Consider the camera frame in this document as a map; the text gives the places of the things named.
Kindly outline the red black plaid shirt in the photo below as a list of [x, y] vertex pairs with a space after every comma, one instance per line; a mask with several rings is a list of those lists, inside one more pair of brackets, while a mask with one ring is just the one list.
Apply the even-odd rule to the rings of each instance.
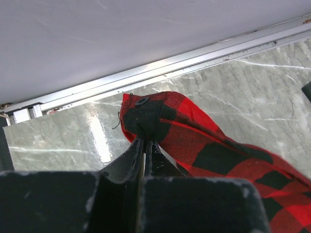
[[271, 230], [311, 230], [311, 182], [279, 155], [238, 143], [186, 96], [124, 94], [121, 129], [133, 141], [156, 141], [190, 175], [243, 178], [259, 191]]

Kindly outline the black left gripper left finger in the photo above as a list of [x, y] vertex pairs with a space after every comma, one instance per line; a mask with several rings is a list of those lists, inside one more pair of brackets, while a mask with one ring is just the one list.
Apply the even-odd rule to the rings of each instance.
[[100, 171], [2, 171], [3, 233], [133, 233], [145, 142]]

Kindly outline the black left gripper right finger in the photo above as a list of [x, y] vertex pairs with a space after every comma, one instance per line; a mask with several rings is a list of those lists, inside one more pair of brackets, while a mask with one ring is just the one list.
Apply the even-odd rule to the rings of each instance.
[[142, 178], [144, 233], [268, 233], [257, 189], [247, 180], [191, 177], [158, 144], [146, 146]]

